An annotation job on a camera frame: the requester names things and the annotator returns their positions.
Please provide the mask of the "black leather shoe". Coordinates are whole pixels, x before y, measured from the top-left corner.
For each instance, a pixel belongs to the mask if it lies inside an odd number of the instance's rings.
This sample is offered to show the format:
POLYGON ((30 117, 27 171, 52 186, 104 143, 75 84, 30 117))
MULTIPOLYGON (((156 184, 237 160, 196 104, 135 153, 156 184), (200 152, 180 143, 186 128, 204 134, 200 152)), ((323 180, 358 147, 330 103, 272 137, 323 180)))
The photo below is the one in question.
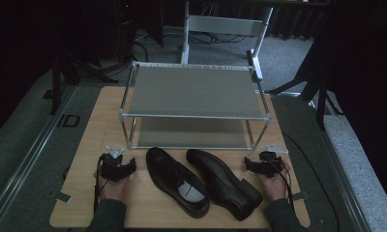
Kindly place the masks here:
POLYGON ((210 200, 205 186, 186 166, 161 148, 150 148, 146 165, 154 185, 173 198, 192 218, 203 218, 210 200))
POLYGON ((261 193, 247 180, 239 180, 218 157, 190 149, 186 159, 201 174, 215 204, 227 209, 237 220, 248 218, 262 203, 261 193))

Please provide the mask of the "aluminium floor rail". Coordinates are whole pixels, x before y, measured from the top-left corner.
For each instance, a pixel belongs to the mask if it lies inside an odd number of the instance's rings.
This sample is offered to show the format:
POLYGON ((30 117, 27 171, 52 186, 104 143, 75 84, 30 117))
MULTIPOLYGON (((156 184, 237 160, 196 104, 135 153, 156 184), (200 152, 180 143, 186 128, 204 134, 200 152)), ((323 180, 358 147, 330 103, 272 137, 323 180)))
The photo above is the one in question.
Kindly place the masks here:
POLYGON ((49 140, 50 135, 53 133, 54 128, 62 117, 63 111, 65 110, 65 107, 71 99, 74 91, 75 86, 68 86, 66 88, 57 109, 52 115, 47 116, 47 120, 42 130, 39 132, 39 135, 32 143, 28 152, 24 155, 23 160, 18 162, 18 167, 10 177, 8 183, 5 185, 5 188, 2 190, 0 194, 0 224, 5 214, 13 204, 21 187, 24 185, 24 182, 35 165, 38 157, 42 153, 45 144, 49 140))
POLYGON ((333 140, 328 132, 319 128, 319 138, 325 148, 325 157, 328 160, 332 177, 335 180, 337 190, 340 193, 343 205, 349 215, 355 230, 359 232, 371 232, 370 225, 365 217, 364 211, 360 205, 352 185, 342 166, 342 160, 334 147, 333 140))

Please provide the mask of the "person's left hand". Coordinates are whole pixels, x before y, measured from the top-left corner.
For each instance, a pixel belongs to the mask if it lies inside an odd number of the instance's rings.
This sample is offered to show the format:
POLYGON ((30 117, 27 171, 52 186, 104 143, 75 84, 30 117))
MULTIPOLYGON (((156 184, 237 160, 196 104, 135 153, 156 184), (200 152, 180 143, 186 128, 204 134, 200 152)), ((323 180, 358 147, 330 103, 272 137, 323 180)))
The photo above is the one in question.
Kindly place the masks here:
POLYGON ((97 190, 98 200, 112 199, 125 202, 129 180, 129 177, 125 177, 118 182, 112 182, 99 175, 97 190))

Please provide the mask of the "white metal desk frame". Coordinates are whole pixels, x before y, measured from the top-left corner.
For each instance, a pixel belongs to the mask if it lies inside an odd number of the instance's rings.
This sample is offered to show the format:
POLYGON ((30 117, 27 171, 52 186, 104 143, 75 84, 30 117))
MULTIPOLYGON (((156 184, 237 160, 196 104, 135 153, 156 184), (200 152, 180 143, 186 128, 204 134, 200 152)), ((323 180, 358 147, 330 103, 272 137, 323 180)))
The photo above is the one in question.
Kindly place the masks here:
POLYGON ((263 74, 258 55, 269 26, 272 12, 273 8, 269 7, 263 18, 260 20, 195 15, 190 14, 190 2, 186 1, 184 13, 184 43, 182 47, 181 63, 189 63, 189 34, 191 32, 257 37, 254 48, 248 51, 248 61, 253 67, 254 76, 258 80, 262 80, 263 74))

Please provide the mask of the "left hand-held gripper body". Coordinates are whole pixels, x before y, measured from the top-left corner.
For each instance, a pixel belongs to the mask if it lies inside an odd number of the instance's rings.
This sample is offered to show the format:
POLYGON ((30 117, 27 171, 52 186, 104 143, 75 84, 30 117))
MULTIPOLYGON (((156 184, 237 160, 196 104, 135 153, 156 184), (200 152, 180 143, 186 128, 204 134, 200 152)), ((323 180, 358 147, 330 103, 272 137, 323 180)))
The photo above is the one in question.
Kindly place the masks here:
POLYGON ((118 182, 126 177, 125 166, 122 164, 124 148, 106 147, 106 153, 100 156, 100 175, 112 182, 118 182))

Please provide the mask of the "person's right hand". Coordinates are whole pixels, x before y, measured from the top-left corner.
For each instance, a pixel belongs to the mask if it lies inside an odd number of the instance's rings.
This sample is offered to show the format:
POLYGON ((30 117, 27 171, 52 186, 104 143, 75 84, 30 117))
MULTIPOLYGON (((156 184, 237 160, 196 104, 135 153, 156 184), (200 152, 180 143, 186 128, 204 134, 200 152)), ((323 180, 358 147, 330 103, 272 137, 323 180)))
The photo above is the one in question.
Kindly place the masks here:
POLYGON ((264 191, 270 201, 286 198, 286 183, 279 174, 271 178, 258 174, 257 178, 263 185, 264 191))

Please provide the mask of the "black metal stand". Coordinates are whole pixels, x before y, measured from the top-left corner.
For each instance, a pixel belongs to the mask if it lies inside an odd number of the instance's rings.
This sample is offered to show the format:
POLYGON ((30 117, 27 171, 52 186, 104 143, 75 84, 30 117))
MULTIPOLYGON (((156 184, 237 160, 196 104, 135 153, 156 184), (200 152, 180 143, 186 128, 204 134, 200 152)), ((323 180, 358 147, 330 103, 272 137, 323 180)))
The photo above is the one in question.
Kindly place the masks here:
POLYGON ((327 91, 329 77, 330 68, 326 64, 319 65, 316 68, 300 67, 291 81, 275 89, 268 90, 267 93, 278 95, 302 82, 306 82, 306 86, 301 92, 301 98, 303 101, 307 102, 311 101, 315 95, 318 95, 315 120, 318 126, 324 131, 324 115, 326 101, 328 99, 327 91))
POLYGON ((100 70, 92 68, 87 63, 82 62, 67 48, 60 48, 52 61, 51 89, 47 90, 44 94, 45 99, 52 100, 51 115, 54 115, 57 112, 62 102, 61 76, 64 76, 69 85, 77 85, 80 81, 77 68, 80 68, 87 73, 91 73, 103 82, 117 83, 117 80, 104 75, 100 70))

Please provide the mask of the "grey metal shoe rack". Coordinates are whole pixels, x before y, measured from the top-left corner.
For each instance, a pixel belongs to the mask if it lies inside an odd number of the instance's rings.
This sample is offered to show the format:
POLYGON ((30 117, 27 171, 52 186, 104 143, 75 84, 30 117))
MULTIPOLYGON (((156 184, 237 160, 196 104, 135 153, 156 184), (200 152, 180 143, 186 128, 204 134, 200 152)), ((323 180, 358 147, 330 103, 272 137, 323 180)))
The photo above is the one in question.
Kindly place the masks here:
POLYGON ((271 115, 254 67, 135 62, 119 119, 130 149, 253 150, 271 115))

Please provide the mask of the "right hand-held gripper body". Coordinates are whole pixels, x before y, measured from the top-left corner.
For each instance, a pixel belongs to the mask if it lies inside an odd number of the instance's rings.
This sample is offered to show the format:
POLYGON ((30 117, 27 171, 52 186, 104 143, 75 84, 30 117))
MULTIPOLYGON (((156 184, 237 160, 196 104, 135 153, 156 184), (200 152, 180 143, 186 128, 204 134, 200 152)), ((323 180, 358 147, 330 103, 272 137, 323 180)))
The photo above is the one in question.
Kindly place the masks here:
POLYGON ((284 169, 283 159, 278 156, 278 153, 287 154, 288 150, 276 144, 261 147, 259 158, 263 175, 272 178, 284 169))

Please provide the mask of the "black rectangular bracket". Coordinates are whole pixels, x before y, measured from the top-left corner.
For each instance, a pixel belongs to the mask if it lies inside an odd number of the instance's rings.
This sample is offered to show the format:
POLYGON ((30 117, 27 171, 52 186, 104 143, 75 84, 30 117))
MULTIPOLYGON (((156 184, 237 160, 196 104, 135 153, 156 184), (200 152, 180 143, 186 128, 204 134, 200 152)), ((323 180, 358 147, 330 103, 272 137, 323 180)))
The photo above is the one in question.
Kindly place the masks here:
POLYGON ((59 128, 75 128, 78 126, 80 121, 80 117, 77 115, 65 115, 63 114, 58 123, 57 126, 59 128))

